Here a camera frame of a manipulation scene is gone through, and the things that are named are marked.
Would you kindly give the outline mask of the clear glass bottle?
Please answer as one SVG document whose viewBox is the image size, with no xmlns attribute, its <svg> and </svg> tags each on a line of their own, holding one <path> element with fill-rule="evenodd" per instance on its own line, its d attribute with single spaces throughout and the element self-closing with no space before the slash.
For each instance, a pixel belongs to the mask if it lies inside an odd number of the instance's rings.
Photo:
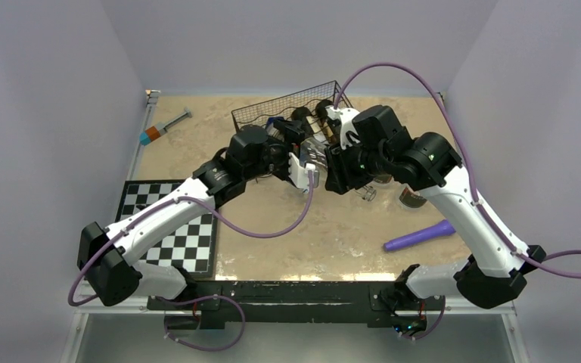
<svg viewBox="0 0 581 363">
<path fill-rule="evenodd" d="M 312 164 L 315 167 L 313 174 L 315 188 L 323 185 L 328 176 L 328 164 L 325 156 L 327 145 L 315 138 L 307 138 L 300 145 L 299 161 L 301 166 Z M 377 195 L 377 191 L 370 185 L 365 185 L 355 192 L 365 201 L 371 202 Z"/>
</svg>

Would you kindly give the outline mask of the dark wine bottle Negroamaro label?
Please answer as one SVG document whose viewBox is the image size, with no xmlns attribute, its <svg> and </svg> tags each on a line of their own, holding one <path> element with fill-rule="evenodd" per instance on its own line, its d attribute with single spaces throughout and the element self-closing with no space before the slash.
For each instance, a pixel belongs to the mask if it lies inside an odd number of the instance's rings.
<svg viewBox="0 0 581 363">
<path fill-rule="evenodd" d="M 301 144 L 307 138 L 313 137 L 319 130 L 312 112 L 307 107 L 297 107 L 290 115 L 292 139 Z"/>
</svg>

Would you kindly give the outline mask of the olive wine bottle brown label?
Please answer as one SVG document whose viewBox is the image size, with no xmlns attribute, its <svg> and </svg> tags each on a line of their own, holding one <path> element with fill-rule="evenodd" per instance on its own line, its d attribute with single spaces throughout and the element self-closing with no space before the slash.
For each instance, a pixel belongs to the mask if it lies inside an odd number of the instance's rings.
<svg viewBox="0 0 581 363">
<path fill-rule="evenodd" d="M 329 117 L 327 107 L 332 105 L 333 102 L 331 100 L 322 99 L 315 106 L 315 115 L 317 116 L 318 124 L 328 143 L 330 145 L 336 145 L 340 143 L 341 122 L 338 119 L 332 119 Z"/>
</svg>

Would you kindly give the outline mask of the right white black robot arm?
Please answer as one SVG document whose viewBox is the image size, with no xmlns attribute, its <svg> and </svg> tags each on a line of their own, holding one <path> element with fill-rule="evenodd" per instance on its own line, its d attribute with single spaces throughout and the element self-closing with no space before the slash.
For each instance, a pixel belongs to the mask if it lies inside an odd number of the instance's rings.
<svg viewBox="0 0 581 363">
<path fill-rule="evenodd" d="M 432 296 L 463 296 L 491 309 L 517 299 L 527 285 L 525 275 L 546 252 L 528 246 L 510 231 L 487 202 L 473 199 L 469 173 L 449 141 L 435 132 L 412 137 L 393 109 L 375 105 L 359 112 L 325 108 L 340 127 L 340 140 L 325 151 L 325 189 L 339 195 L 359 189 L 379 175 L 391 175 L 432 204 L 450 222 L 471 251 L 468 258 L 446 265 L 409 266 L 396 279 L 394 296 L 411 308 Z"/>
</svg>

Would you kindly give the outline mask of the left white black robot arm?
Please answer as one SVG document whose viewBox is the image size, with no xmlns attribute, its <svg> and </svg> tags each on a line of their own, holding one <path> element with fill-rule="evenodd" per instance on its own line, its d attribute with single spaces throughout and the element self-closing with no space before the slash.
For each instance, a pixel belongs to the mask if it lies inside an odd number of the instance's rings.
<svg viewBox="0 0 581 363">
<path fill-rule="evenodd" d="M 97 222 L 85 226 L 77 259 L 79 274 L 70 287 L 68 304 L 77 307 L 99 299 L 104 306 L 115 306 L 139 295 L 164 298 L 176 309 L 188 308 L 194 302 L 195 289 L 185 273 L 173 266 L 144 263 L 141 258 L 170 233 L 207 213 L 252 238 L 280 237 L 295 229 L 306 217 L 310 202 L 290 226 L 270 233 L 247 231 L 218 212 L 242 195 L 250 180 L 266 174 L 309 194 L 318 185 L 314 163 L 301 163 L 290 145 L 263 127 L 248 126 L 165 197 L 106 228 Z"/>
</svg>

